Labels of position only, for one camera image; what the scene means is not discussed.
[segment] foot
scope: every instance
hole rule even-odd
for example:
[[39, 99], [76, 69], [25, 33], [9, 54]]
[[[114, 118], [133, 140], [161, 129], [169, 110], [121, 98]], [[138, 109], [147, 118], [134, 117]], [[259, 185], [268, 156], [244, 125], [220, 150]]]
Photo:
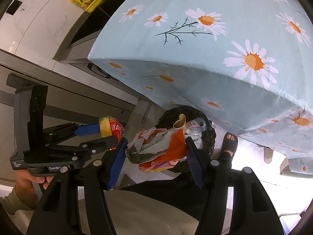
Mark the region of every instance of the foot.
[[237, 136], [226, 133], [222, 144], [222, 152], [227, 152], [232, 157], [237, 149], [238, 138]]

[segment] green stem print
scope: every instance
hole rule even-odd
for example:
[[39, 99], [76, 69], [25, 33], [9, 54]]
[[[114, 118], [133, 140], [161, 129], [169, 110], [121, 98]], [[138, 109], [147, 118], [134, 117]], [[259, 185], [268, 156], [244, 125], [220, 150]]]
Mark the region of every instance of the green stem print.
[[185, 18], [185, 22], [181, 25], [181, 26], [177, 26], [178, 25], [178, 21], [175, 23], [175, 26], [171, 26], [171, 29], [166, 31], [166, 32], [163, 32], [163, 33], [159, 33], [159, 34], [156, 34], [155, 36], [158, 36], [158, 35], [162, 35], [164, 34], [165, 35], [165, 40], [164, 40], [164, 45], [168, 42], [167, 40], [167, 37], [168, 35], [172, 35], [175, 37], [175, 39], [177, 39], [177, 44], [182, 44], [183, 40], [181, 40], [179, 38], [179, 35], [178, 34], [183, 34], [183, 33], [187, 33], [187, 34], [192, 34], [193, 36], [197, 37], [196, 34], [210, 34], [210, 35], [213, 35], [213, 33], [204, 33], [204, 32], [196, 32], [197, 29], [194, 29], [193, 31], [189, 32], [189, 31], [184, 31], [184, 27], [187, 27], [190, 28], [190, 27], [195, 27], [194, 25], [197, 24], [198, 22], [195, 21], [195, 22], [192, 22], [192, 23], [189, 23], [187, 24], [187, 21], [188, 21], [188, 17]]

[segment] person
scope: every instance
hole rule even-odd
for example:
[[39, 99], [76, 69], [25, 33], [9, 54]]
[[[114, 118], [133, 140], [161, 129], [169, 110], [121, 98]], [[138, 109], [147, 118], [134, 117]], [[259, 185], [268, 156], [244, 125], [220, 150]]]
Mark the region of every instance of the person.
[[[231, 168], [238, 138], [226, 133], [218, 161]], [[27, 170], [16, 171], [15, 187], [0, 203], [15, 226], [26, 234], [38, 197], [31, 182], [46, 189], [53, 177], [34, 177]], [[172, 180], [145, 181], [105, 191], [116, 233], [119, 235], [193, 235], [201, 218], [206, 190], [195, 185], [191, 172]], [[90, 234], [84, 199], [79, 200], [82, 232]]]

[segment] tablecloth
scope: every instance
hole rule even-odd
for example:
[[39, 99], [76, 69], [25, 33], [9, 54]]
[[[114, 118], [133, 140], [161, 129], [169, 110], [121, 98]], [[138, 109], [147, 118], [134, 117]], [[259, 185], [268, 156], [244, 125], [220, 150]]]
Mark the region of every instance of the tablecloth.
[[312, 36], [297, 0], [126, 0], [88, 58], [313, 174]]

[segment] beige sweater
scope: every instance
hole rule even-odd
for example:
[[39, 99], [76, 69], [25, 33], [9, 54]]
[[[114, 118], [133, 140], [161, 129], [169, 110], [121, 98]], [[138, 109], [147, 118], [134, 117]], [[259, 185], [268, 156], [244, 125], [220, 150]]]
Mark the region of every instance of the beige sweater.
[[[104, 194], [118, 235], [194, 235], [196, 231], [198, 221], [173, 206], [129, 191], [111, 190]], [[33, 209], [21, 202], [15, 190], [0, 198], [0, 203], [16, 227], [26, 234]], [[79, 200], [79, 214], [82, 232], [89, 235], [83, 199]]]

